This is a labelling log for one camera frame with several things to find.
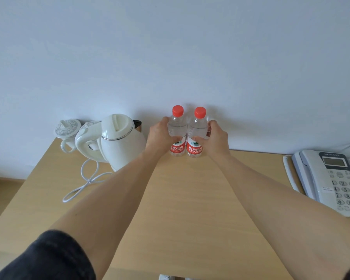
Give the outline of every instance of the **shoe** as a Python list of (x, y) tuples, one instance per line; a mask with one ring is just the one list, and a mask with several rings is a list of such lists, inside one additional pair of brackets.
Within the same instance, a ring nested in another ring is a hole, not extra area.
[(158, 280), (175, 280), (175, 277), (161, 274)]

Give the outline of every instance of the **electric kettle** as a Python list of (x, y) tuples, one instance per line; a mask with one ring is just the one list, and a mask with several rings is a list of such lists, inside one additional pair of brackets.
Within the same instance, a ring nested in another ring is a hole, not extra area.
[[(97, 141), (98, 150), (89, 147)], [(133, 120), (124, 114), (109, 115), (101, 123), (81, 128), (75, 146), (85, 157), (109, 163), (114, 171), (134, 160), (146, 145), (144, 135), (135, 130)]]

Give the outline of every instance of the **red bottle cap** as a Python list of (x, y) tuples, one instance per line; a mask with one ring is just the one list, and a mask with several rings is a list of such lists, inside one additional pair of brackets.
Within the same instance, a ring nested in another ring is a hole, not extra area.
[(176, 105), (172, 108), (172, 114), (174, 117), (182, 117), (184, 114), (184, 108), (180, 105)]
[(196, 110), (194, 110), (194, 116), (197, 119), (203, 119), (206, 116), (206, 109), (204, 107), (197, 107)]

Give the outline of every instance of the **hand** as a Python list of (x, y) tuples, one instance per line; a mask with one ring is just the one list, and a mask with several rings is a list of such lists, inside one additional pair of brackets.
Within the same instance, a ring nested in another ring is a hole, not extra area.
[(163, 117), (162, 120), (150, 127), (146, 151), (157, 153), (159, 156), (168, 152), (171, 146), (182, 140), (181, 136), (170, 136), (167, 130), (169, 117)]
[(228, 133), (223, 131), (215, 120), (209, 122), (211, 135), (208, 140), (195, 136), (193, 140), (202, 145), (207, 155), (215, 159), (219, 155), (230, 155), (228, 146)]

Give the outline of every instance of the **plastic water bottle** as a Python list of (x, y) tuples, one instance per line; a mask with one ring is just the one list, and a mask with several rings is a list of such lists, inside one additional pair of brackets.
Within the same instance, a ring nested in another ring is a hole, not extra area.
[(187, 153), (190, 157), (201, 156), (202, 146), (196, 141), (192, 140), (192, 137), (206, 137), (208, 124), (205, 116), (206, 109), (204, 107), (197, 107), (194, 111), (194, 118), (191, 122), (189, 122)]
[(172, 108), (172, 116), (170, 117), (167, 129), (170, 136), (181, 136), (182, 140), (174, 143), (170, 148), (170, 153), (174, 156), (182, 156), (186, 151), (186, 139), (187, 139), (187, 120), (184, 114), (184, 109), (180, 105), (176, 105)]

